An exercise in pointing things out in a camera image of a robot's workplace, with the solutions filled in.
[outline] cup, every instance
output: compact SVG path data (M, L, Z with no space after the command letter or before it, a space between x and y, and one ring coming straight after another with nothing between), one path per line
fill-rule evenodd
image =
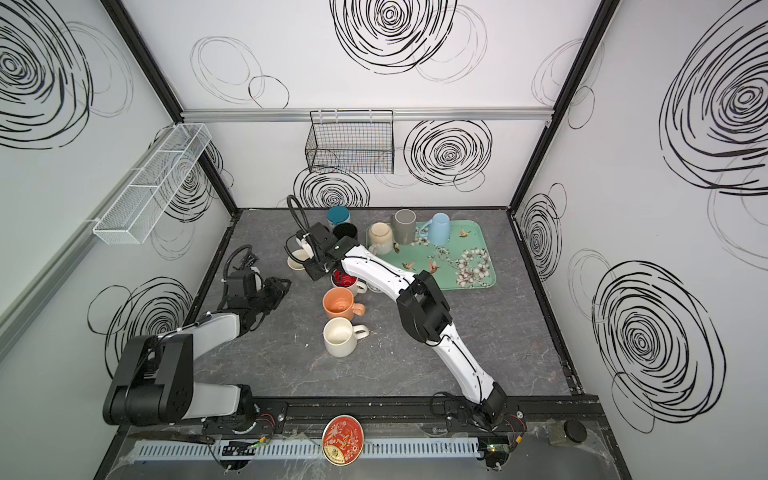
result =
M384 255L392 251L392 228L383 222L377 222L368 229L371 245L368 250L374 255Z
M429 227L429 232L425 233L423 230L426 227ZM448 243L450 232L451 219L446 214L435 214L434 217L419 228L419 236L426 237L432 245L445 245Z
M395 242L407 245L416 240L416 213L403 208L392 215L392 228L395 231Z
M293 252L291 252L291 254L299 260L310 259L310 255L304 249L294 250ZM291 270L296 270L296 271L304 270L304 265L302 265L301 263L297 263L291 257L288 257L288 266L290 267Z
M349 237L357 240L357 227L351 223L339 223L333 228L333 236L339 240L342 237Z
M357 341L371 334L365 325L353 325L343 317L328 320L323 327L323 342L333 356L347 356L355 350Z
M330 319L340 316L352 321L355 315L366 314L366 306L355 303L355 296L343 286L335 286L326 292L323 308Z
M349 210L347 210L346 207L342 207L340 205L331 207L326 214L326 220L328 220L328 228L331 230L339 223L349 222L350 218L352 217L349 214Z
M352 292L352 296L357 296L358 293L365 293L368 291L368 286L363 281L356 276L347 275L339 269L336 269L331 273L331 284L333 286L343 286Z

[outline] black jar lid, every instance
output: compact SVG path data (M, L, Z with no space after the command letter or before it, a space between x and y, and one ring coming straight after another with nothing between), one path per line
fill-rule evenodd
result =
M587 439L587 429L578 420L567 420L563 425L563 429L565 430L565 436L572 442L582 443Z

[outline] black wire basket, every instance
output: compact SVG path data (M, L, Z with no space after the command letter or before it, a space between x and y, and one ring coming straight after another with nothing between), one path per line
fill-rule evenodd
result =
M391 174L395 138L391 110L318 110L304 154L310 171L337 167L356 174Z

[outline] gray marble tabletop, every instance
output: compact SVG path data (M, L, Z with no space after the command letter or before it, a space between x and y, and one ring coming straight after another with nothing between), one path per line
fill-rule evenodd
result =
M497 275L496 284L488 289L445 292L466 346L507 395L567 395L558 354L506 213L444 211L453 220L473 220L480 225ZM435 212L416 211L420 221ZM352 210L352 222L362 231L376 221L388 221L392 213ZM324 212L318 210L308 211L307 216L310 223L324 220ZM287 266L283 245L297 230L287 210L243 212L227 257L250 243L265 278L288 278L293 285L258 330L200 357L195 363L195 380L244 383L256 396L430 396L443 390L460 395L458 383L437 353L405 332L396 304L381 293L356 297L367 311L353 322L368 326L371 335L361 339L350 356L338 359L328 354L323 345L327 318L322 298L332 285L329 276L313 282L306 273ZM216 309L222 291L220 278L219 269L202 312Z

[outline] white mesh basket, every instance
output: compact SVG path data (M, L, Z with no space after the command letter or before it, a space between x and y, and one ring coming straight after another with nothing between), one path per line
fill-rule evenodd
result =
M94 234L105 243L143 243L210 143L204 124L177 124L144 162Z

